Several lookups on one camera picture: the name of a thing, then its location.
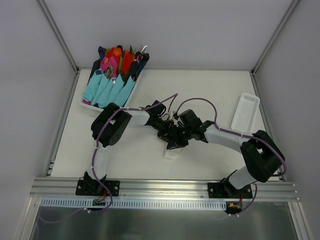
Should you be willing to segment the white paper napkin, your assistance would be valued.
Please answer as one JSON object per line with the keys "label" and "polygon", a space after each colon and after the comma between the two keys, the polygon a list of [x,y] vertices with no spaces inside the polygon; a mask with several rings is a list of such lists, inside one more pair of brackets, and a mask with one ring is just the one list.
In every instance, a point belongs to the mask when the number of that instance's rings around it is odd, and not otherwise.
{"label": "white paper napkin", "polygon": [[183,148],[165,149],[163,158],[166,160],[175,160],[183,153]]}

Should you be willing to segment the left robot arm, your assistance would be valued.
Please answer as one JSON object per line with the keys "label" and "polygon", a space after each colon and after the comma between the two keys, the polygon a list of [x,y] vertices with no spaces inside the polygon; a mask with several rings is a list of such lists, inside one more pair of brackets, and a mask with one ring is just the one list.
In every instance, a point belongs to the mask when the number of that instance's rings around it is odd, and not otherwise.
{"label": "left robot arm", "polygon": [[108,192],[112,196],[119,195],[115,189],[119,182],[106,180],[108,154],[111,152],[111,146],[121,139],[128,125],[153,127],[157,130],[158,138],[167,143],[167,150],[179,148],[177,127],[172,120],[162,119],[166,106],[155,100],[145,108],[146,110],[127,110],[112,102],[93,121],[90,129],[95,140],[95,150],[90,168],[77,183],[76,195],[107,196]]}

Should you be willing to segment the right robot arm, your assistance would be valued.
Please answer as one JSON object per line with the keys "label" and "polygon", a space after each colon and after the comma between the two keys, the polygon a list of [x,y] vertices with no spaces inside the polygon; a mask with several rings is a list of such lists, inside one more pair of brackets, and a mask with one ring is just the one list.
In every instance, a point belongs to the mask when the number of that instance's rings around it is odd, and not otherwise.
{"label": "right robot arm", "polygon": [[174,113],[181,124],[177,148],[183,148],[194,139],[207,144],[217,144],[242,155],[244,166],[223,178],[216,186],[208,188],[211,198],[238,198],[241,192],[257,182],[265,183],[276,177],[276,171],[285,166],[285,157],[271,137],[263,130],[242,133],[229,128],[221,128],[216,120],[201,121],[193,110]]}

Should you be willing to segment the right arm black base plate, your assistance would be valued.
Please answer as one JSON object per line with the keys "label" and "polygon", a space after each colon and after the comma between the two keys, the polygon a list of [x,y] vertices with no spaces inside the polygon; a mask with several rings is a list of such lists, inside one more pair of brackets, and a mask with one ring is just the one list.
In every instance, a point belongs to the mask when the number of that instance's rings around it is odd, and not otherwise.
{"label": "right arm black base plate", "polygon": [[210,199],[252,199],[253,191],[250,184],[236,189],[228,182],[208,182],[207,192]]}

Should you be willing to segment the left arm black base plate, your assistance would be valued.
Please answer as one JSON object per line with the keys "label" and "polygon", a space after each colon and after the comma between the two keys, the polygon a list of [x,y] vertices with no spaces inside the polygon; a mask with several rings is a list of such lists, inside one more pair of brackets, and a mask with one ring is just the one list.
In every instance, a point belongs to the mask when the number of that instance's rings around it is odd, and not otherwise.
{"label": "left arm black base plate", "polygon": [[[113,197],[119,196],[120,181],[118,180],[104,180],[102,182],[109,190]],[[96,180],[94,181],[95,187],[92,188],[83,179],[79,179],[75,189],[76,196],[103,196],[105,193],[109,196],[107,190],[101,186]]]}

